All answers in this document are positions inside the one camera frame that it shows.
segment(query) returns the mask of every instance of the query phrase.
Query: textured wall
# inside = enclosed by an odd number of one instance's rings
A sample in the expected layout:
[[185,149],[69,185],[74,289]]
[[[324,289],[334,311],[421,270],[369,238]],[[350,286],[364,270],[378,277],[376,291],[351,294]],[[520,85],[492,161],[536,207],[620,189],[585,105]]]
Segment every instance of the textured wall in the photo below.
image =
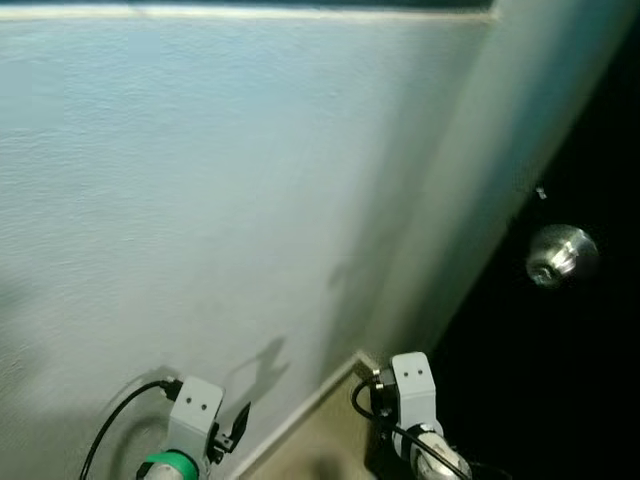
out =
[[[72,478],[118,391],[172,370],[254,400],[231,471],[360,345],[488,28],[181,12],[0,15],[2,478]],[[157,397],[96,478],[157,445]]]

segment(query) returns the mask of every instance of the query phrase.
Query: black cable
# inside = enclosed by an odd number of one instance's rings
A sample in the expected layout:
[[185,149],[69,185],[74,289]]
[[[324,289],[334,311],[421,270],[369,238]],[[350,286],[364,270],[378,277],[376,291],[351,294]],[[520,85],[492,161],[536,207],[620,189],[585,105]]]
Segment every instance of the black cable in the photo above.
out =
[[120,414],[120,412],[124,410],[124,407],[126,407],[129,404],[129,402],[131,402],[131,400],[136,398],[141,393],[146,392],[147,390],[151,390],[152,388],[155,388],[155,387],[167,388],[170,385],[171,385],[171,382],[169,382],[168,380],[156,380],[154,382],[146,383],[140,388],[138,388],[137,390],[134,390],[127,398],[125,398],[122,402],[120,402],[120,405],[116,407],[113,413],[109,415],[109,418],[107,418],[107,421],[104,422],[104,424],[102,425],[102,428],[100,428],[100,431],[98,432],[98,435],[96,435],[95,440],[91,444],[89,453],[87,453],[87,458],[85,458],[84,465],[82,466],[82,470],[80,471],[79,480],[86,480],[87,475],[89,474],[89,468],[91,468],[91,462],[93,461],[93,457],[95,456],[96,451],[98,450],[98,446],[100,445],[100,442],[102,441],[102,437],[104,437],[105,433],[107,433],[107,430],[109,429],[113,421],[116,419],[116,417]]
[[353,405],[353,408],[355,409],[356,412],[358,412],[364,418],[366,418],[368,420],[371,420],[372,422],[379,423],[379,424],[389,428],[390,430],[394,431],[398,435],[401,435],[401,436],[405,437],[411,443],[413,443],[418,448],[421,448],[422,450],[427,452],[433,458],[438,460],[442,465],[444,465],[449,470],[451,470],[453,473],[455,473],[458,476],[458,478],[460,478],[461,480],[471,480],[471,477],[469,475],[464,473],[462,470],[460,470],[458,467],[456,467],[453,463],[451,463],[449,460],[444,458],[436,450],[431,448],[429,445],[424,443],[422,440],[420,440],[415,435],[412,435],[411,433],[407,432],[406,430],[398,427],[395,423],[392,423],[392,422],[389,422],[389,421],[387,421],[387,420],[385,420],[383,418],[380,418],[377,415],[374,415],[371,412],[367,412],[364,408],[362,408],[360,406],[360,404],[358,403],[358,395],[364,389],[364,387],[370,387],[370,386],[371,386],[371,381],[370,380],[363,380],[362,382],[360,382],[358,384],[358,386],[355,388],[355,390],[351,394],[351,404]]

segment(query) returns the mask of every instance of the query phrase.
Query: dark background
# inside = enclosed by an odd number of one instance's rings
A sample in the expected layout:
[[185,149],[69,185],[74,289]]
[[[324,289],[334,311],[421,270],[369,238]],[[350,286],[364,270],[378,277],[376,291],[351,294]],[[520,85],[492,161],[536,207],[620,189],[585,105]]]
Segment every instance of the dark background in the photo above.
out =
[[[447,439],[515,479],[631,478],[640,318],[640,24],[431,358]],[[550,224],[592,236],[597,275],[555,291],[526,276]]]

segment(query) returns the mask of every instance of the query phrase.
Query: metallic cylinder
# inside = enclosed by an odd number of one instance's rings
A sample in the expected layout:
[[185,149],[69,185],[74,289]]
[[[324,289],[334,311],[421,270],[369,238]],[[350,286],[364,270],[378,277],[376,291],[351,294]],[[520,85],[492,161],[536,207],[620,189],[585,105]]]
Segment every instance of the metallic cylinder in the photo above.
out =
[[154,463],[144,480],[184,480],[182,473],[166,463]]
[[[418,438],[427,446],[437,451],[451,464],[458,467],[469,478],[472,477],[471,467],[467,461],[455,452],[439,434],[436,432],[425,432]],[[415,445],[411,448],[411,463],[413,473],[416,478],[421,480],[459,480],[460,478],[444,464]]]
[[539,287],[558,288],[569,279],[593,275],[598,249],[591,237],[571,225],[549,225],[531,242],[527,274]]

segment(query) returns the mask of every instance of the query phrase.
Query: green ring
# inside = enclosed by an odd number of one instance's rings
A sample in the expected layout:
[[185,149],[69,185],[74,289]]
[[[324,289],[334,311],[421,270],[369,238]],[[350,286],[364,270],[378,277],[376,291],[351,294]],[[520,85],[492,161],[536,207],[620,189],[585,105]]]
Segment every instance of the green ring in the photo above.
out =
[[166,463],[178,470],[184,480],[198,480],[198,469],[185,455],[178,452],[162,452],[149,455],[146,459],[150,463]]

